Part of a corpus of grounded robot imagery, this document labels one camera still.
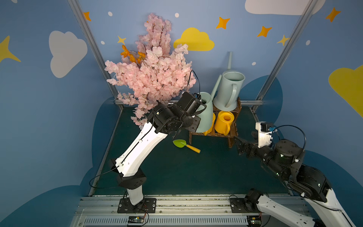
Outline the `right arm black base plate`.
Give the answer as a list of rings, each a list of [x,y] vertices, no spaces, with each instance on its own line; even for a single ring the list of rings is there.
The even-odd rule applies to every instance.
[[[259,202],[256,200],[245,198],[230,198],[229,200],[232,213],[260,213],[257,208]]]

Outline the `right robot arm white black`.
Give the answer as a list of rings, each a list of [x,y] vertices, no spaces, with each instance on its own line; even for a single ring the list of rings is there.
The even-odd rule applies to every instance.
[[[290,227],[353,227],[338,201],[331,183],[318,169],[302,163],[305,150],[294,142],[282,139],[274,147],[259,147],[256,142],[234,138],[240,155],[258,158],[289,190],[299,194],[315,210],[318,218],[302,215],[272,200],[256,189],[243,199],[236,199],[245,210],[270,215]]]

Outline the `brown wooden slatted shelf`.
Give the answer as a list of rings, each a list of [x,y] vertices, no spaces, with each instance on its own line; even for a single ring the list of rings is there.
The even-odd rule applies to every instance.
[[[228,147],[234,145],[234,137],[238,136],[237,118],[241,112],[241,101],[237,98],[237,107],[230,112],[224,112],[213,106],[214,122],[210,130],[203,133],[189,132],[189,144],[192,144],[193,135],[227,138]]]

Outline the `yellow watering can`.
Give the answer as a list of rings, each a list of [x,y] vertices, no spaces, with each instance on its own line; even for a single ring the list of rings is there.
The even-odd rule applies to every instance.
[[[220,111],[216,119],[215,131],[227,136],[231,130],[233,121],[234,115],[232,112]]]
[[[204,134],[204,136],[207,136],[209,133],[211,133],[212,131],[213,131],[213,129],[214,129],[214,123],[215,123],[215,120],[216,120],[216,115],[215,115],[215,113],[213,113],[213,115],[212,115],[212,125],[211,125],[211,127],[207,130],[207,131],[205,131],[203,134]]]

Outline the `pale blue watering can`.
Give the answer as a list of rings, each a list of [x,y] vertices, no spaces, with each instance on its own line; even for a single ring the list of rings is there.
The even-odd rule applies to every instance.
[[[231,69],[232,57],[233,52],[229,52],[227,70],[219,76],[213,90],[214,93],[217,92],[213,98],[213,105],[226,112],[235,110],[239,106],[237,99],[245,80],[244,74]]]

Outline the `sage green watering can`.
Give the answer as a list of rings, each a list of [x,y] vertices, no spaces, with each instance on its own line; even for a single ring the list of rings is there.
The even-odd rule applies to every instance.
[[[199,126],[196,130],[196,133],[204,133],[212,125],[213,98],[215,97],[215,93],[217,91],[221,78],[222,78],[222,75],[220,75],[218,77],[217,82],[216,82],[211,94],[209,94],[208,92],[201,92],[201,101],[202,101],[202,104],[204,104],[205,106],[201,105],[197,110],[198,112],[201,111],[201,113],[196,115],[196,116],[200,117],[201,120],[200,120]]]

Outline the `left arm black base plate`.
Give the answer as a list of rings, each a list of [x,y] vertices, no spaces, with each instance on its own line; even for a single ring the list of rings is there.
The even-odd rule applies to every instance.
[[[156,198],[144,198],[136,205],[132,205],[129,198],[120,199],[117,213],[131,214],[131,213],[155,213],[157,206]]]

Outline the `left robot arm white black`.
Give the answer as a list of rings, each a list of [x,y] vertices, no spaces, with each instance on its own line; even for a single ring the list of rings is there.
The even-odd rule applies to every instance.
[[[182,97],[171,105],[161,102],[151,109],[146,123],[136,139],[117,159],[112,161],[112,171],[118,173],[118,186],[126,189],[128,201],[138,207],[144,200],[142,185],[146,176],[141,164],[169,134],[181,129],[196,132],[203,112],[199,107],[207,106],[202,102],[200,94],[184,92]]]

